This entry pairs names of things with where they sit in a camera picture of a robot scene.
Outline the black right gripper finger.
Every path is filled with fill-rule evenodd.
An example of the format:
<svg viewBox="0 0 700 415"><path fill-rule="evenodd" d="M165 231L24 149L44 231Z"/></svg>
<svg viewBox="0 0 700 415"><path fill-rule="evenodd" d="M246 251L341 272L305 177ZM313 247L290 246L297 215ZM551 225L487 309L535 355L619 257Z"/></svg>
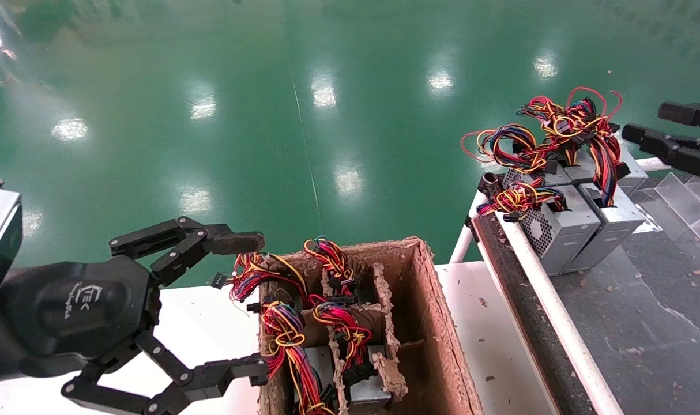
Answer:
<svg viewBox="0 0 700 415"><path fill-rule="evenodd" d="M700 128L700 103L661 103L657 116L662 120Z"/></svg>
<svg viewBox="0 0 700 415"><path fill-rule="evenodd" d="M629 123L622 139L637 144L642 152L657 157L664 165L700 177L700 138L668 135Z"/></svg>

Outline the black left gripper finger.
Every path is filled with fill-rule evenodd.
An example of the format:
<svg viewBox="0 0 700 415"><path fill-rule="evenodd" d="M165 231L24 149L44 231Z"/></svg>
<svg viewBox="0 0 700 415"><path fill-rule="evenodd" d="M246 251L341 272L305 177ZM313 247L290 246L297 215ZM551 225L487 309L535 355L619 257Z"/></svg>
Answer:
<svg viewBox="0 0 700 415"><path fill-rule="evenodd" d="M209 254L237 255L257 252L265 246L261 232L236 233L228 224L201 224L179 216L117 236L108 242L112 256L133 260L162 251L150 266L158 285L170 286Z"/></svg>

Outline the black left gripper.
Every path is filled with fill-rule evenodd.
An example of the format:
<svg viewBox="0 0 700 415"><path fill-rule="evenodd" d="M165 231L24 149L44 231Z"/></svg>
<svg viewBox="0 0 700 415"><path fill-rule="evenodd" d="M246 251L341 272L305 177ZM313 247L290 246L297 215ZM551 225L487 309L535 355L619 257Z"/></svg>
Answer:
<svg viewBox="0 0 700 415"><path fill-rule="evenodd" d="M179 414L192 403L221 398L237 378L268 383L258 353L187 368L150 331L158 323L159 289L131 258L59 262L11 270L0 287L0 380L78 376L62 395L113 414ZM139 352L171 378L154 397L99 385Z"/></svg>

